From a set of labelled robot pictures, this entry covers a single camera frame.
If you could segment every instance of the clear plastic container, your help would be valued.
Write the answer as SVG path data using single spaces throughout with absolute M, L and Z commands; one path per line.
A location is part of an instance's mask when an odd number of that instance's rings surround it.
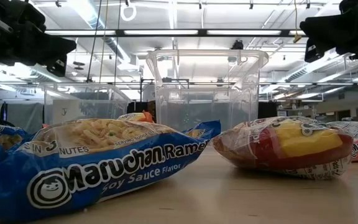
M 45 124 L 85 118 L 115 119 L 126 114 L 131 102 L 112 85 L 98 83 L 43 83 Z
M 259 72 L 268 58 L 259 50 L 149 53 L 157 122 L 182 131 L 202 121 L 219 119 L 224 131 L 257 119 Z

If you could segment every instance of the wooden table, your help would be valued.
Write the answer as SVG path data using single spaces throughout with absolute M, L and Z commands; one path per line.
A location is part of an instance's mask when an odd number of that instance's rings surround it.
M 358 163 L 338 179 L 313 181 L 241 171 L 206 150 L 168 179 L 33 223 L 358 223 Z

